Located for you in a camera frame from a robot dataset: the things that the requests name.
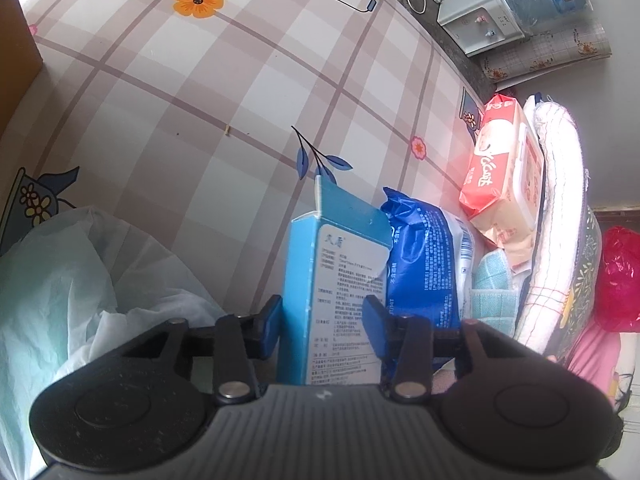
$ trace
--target red plastic bag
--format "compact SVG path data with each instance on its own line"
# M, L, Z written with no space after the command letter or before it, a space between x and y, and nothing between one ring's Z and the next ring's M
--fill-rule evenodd
M620 226L605 233L594 316L608 332L640 332L640 234Z

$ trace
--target blue towel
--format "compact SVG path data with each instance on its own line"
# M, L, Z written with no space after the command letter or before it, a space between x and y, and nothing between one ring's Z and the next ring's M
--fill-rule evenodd
M472 317L513 337L519 303L520 290L513 286L504 250L485 254L473 279Z

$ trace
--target red package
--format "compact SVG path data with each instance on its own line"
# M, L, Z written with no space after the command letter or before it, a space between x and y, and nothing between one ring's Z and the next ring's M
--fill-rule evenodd
M487 104L460 191L469 221L503 248L513 270L530 268L542 194L543 154L518 101Z
M594 316L608 332L640 332L638 233L616 226L603 236Z

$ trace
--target cardboard box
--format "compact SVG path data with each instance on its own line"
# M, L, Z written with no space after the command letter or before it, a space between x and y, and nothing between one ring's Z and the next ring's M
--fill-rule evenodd
M316 177L316 211L291 222L278 381L380 382L362 327L362 302L386 300L391 225L375 207Z
M0 0L0 136L42 68L42 58L18 0Z

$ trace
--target wet wipes package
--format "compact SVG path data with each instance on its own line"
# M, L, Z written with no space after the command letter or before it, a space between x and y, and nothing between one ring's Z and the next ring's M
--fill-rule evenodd
M439 207L384 188L393 233L386 306L396 316L423 316L456 328L471 316L474 239L470 225Z
M278 382L380 382L362 302L373 294L384 303L391 245L382 211L316 177L316 211L290 226Z

